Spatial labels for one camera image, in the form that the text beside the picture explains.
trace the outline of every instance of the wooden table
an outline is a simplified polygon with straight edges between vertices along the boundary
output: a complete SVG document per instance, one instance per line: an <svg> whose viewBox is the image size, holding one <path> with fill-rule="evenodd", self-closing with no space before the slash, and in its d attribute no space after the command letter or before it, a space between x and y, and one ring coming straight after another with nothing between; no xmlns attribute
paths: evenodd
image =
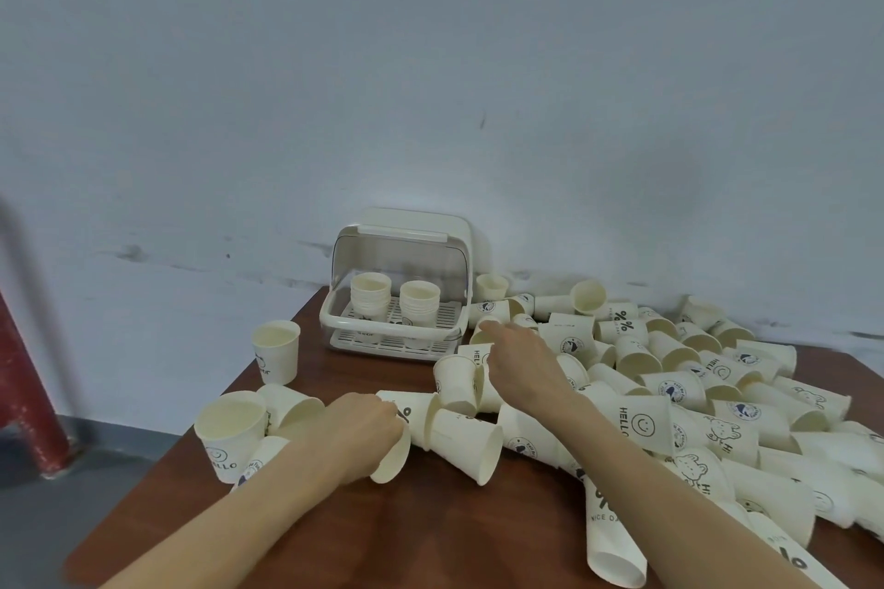
<svg viewBox="0 0 884 589"><path fill-rule="evenodd" d="M295 317L302 327L299 391L330 403L348 391L432 391L428 364L326 349L318 313L326 289ZM884 431L884 380L852 357L800 350L797 377L854 396L850 418ZM252 362L228 391L256 390ZM215 479L191 428L65 562L69 581L100 584L230 487ZM338 489L289 531L246 587L601 587L586 565L585 503L565 472L504 450L483 487L432 452L412 448L386 485ZM850 589L884 586L884 547L854 527L817 519L810 550ZM647 586L659 587L651 573Z"/></svg>

